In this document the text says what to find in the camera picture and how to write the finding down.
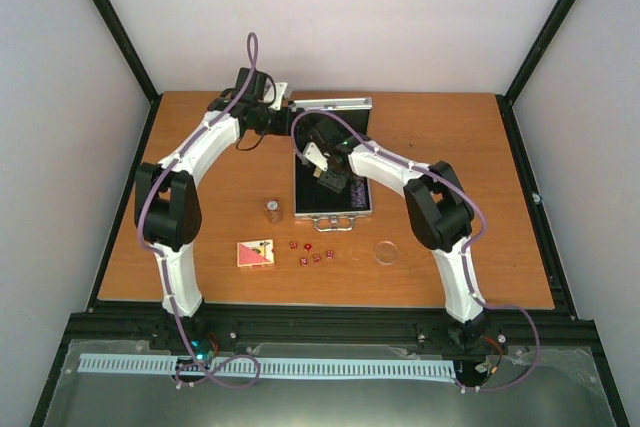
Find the aluminium poker case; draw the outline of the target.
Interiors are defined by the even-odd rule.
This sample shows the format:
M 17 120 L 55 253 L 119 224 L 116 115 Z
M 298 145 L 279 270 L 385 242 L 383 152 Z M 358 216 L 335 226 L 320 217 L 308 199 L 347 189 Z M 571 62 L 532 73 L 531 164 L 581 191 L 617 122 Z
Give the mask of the aluminium poker case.
M 294 152 L 293 212 L 318 232 L 345 232 L 372 214 L 369 181 L 351 172 L 346 150 L 368 131 L 369 97 L 296 100 L 291 105 Z

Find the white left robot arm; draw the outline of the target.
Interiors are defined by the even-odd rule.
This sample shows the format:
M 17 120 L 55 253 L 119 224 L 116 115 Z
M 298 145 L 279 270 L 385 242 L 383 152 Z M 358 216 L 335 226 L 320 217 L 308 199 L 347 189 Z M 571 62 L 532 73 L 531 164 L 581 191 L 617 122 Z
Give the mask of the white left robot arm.
M 198 126 L 157 163 L 141 163 L 135 173 L 134 223 L 142 248 L 158 265 L 163 308 L 180 317 L 172 335 L 186 349 L 201 347 L 208 325 L 194 314 L 203 296 L 197 286 L 194 241 L 201 223 L 197 187 L 209 168 L 242 135 L 290 132 L 283 101 L 285 82 L 275 82 L 256 68 L 242 68 L 237 84 L 220 94 Z

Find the purple poker chip tube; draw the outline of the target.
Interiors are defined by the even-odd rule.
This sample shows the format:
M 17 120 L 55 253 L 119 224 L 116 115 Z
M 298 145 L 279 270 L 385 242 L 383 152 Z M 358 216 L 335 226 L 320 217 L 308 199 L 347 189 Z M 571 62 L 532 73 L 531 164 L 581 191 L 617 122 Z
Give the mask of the purple poker chip tube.
M 366 182 L 362 179 L 354 179 L 350 186 L 351 206 L 353 209 L 368 208 L 368 191 Z

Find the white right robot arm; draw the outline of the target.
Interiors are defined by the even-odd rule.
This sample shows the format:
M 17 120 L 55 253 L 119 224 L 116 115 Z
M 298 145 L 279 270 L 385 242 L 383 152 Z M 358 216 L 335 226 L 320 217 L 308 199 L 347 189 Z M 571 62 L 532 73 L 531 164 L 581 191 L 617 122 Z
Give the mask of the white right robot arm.
M 452 319 L 450 342 L 461 350 L 475 343 L 488 325 L 470 247 L 476 214 L 451 165 L 401 157 L 338 118 L 296 120 L 291 136 L 300 160 L 313 166 L 329 186 L 361 177 L 404 199 L 411 230 L 432 252 L 438 268 L 445 310 Z

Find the red playing card deck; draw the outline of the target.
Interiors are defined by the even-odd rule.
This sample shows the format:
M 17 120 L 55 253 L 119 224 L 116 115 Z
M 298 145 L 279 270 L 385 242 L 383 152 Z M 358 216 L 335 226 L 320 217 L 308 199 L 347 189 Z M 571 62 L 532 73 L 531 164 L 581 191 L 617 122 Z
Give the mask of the red playing card deck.
M 237 243 L 236 264 L 239 268 L 262 268 L 275 264 L 274 242 L 260 239 Z

